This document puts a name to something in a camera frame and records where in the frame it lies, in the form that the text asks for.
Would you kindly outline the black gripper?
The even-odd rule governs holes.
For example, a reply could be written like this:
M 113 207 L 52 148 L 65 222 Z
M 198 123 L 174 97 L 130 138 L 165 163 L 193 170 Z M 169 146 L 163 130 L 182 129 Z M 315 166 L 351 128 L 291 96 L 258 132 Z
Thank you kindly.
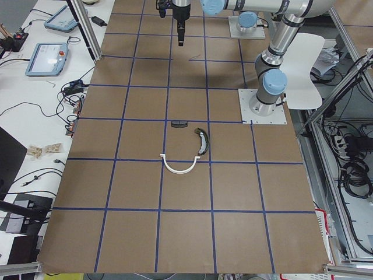
M 182 47 L 185 40 L 185 24 L 190 17 L 190 5 L 176 6 L 173 5 L 173 18 L 177 21 L 178 29 L 178 46 Z

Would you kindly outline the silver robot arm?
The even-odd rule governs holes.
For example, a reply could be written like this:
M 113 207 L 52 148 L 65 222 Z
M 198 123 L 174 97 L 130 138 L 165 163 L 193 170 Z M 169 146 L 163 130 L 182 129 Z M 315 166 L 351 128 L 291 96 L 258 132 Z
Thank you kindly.
M 272 12 L 282 15 L 275 35 L 268 49 L 263 51 L 255 61 L 255 69 L 259 81 L 259 89 L 255 103 L 271 106 L 285 91 L 286 86 L 273 88 L 271 77 L 283 77 L 279 70 L 283 57 L 304 23 L 304 19 L 313 18 L 326 12 L 334 1 L 201 1 L 201 7 L 207 15 L 217 15 L 223 10 L 237 12 Z
M 257 27 L 258 15 L 255 12 L 242 12 L 237 17 L 237 30 L 241 33 L 253 32 Z

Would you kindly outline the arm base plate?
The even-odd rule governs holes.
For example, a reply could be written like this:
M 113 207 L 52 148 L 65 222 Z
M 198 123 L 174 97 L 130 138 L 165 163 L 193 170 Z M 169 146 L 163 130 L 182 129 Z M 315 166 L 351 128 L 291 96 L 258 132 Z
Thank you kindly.
M 286 125 L 286 115 L 281 98 L 274 104 L 266 105 L 259 102 L 256 89 L 239 89 L 239 101 L 243 124 Z
M 265 29 L 261 27 L 262 21 L 257 20 L 257 25 L 250 28 L 241 27 L 238 24 L 238 16 L 229 16 L 228 23 L 230 28 L 230 37 L 232 39 L 249 39 L 249 40 L 264 40 Z

